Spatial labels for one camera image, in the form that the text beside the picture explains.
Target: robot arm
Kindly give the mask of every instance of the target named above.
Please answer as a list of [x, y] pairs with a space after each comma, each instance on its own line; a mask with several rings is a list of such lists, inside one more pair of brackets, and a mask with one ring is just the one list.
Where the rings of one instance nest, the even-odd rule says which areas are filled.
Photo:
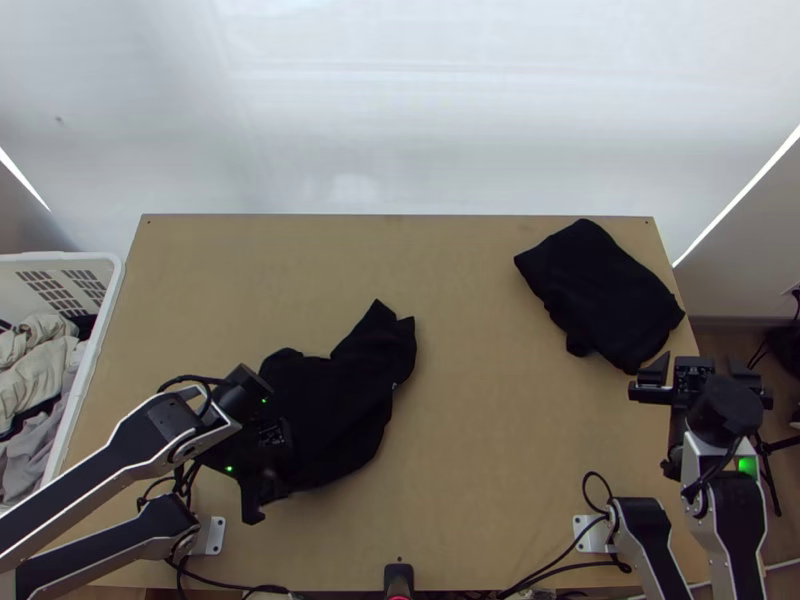
[[[175, 494], [139, 516], [28, 558], [135, 481], [166, 475], [237, 434], [221, 405], [257, 405], [272, 390], [244, 365], [214, 397], [191, 386], [157, 394], [123, 418], [108, 443], [0, 518], [0, 600], [60, 596], [139, 558], [185, 556], [201, 525]], [[199, 414], [188, 402], [205, 397]]]
[[[737, 364], [730, 377], [723, 377], [710, 359], [679, 357], [671, 388], [664, 386], [668, 367], [666, 354], [644, 368], [629, 397], [670, 406], [667, 459], [661, 467], [681, 483], [689, 528], [708, 554], [714, 598], [763, 599], [758, 556], [766, 512], [748, 436], [758, 431], [772, 399], [758, 374]], [[730, 461], [736, 469], [723, 470]]]

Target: folded black garment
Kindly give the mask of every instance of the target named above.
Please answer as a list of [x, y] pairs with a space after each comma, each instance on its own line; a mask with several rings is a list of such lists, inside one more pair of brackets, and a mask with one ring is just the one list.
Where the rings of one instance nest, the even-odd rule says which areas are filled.
[[675, 296], [597, 223], [580, 219], [514, 257], [575, 356], [635, 375], [683, 319]]
[[331, 352], [291, 348], [264, 360], [259, 375], [274, 389], [273, 415], [286, 420], [292, 451], [277, 465], [291, 491], [323, 486], [368, 463], [392, 418], [392, 392], [411, 375], [414, 318], [398, 320], [379, 300]]

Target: laundry basket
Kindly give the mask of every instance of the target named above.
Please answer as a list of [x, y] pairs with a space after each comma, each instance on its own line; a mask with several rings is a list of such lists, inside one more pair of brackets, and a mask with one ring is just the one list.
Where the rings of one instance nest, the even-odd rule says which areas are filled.
[[[112, 254], [30, 252], [0, 254], [0, 319], [12, 325], [31, 313], [64, 317], [97, 315], [75, 382], [64, 407], [43, 483], [59, 472], [83, 398], [94, 373], [123, 276], [122, 261]], [[5, 326], [0, 322], [0, 331]]]

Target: wooden table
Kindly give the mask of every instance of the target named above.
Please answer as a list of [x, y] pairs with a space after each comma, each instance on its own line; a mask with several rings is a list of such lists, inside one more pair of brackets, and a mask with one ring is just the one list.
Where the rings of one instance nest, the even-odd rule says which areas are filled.
[[[707, 574], [678, 486], [661, 475], [668, 409], [629, 402], [630, 377], [576, 358], [512, 257], [574, 217], [145, 216], [72, 437], [67, 464], [181, 373], [258, 369], [291, 346], [327, 355], [380, 298], [417, 319], [417, 367], [397, 392], [377, 457], [356, 474], [239, 522], [237, 485], [197, 480], [195, 507], [228, 517], [225, 547], [202, 574], [292, 589], [380, 589], [386, 563], [414, 565], [419, 589], [499, 589], [554, 558], [587, 512], [580, 482], [603, 473], [618, 495], [654, 496], [673, 523], [689, 580]], [[678, 290], [652, 219], [599, 218], [618, 243]], [[697, 352], [684, 320], [667, 348]], [[135, 515], [133, 486], [74, 528]], [[581, 555], [578, 560], [597, 559]], [[161, 563], [101, 580], [174, 585]], [[614, 568], [553, 586], [636, 585]]]

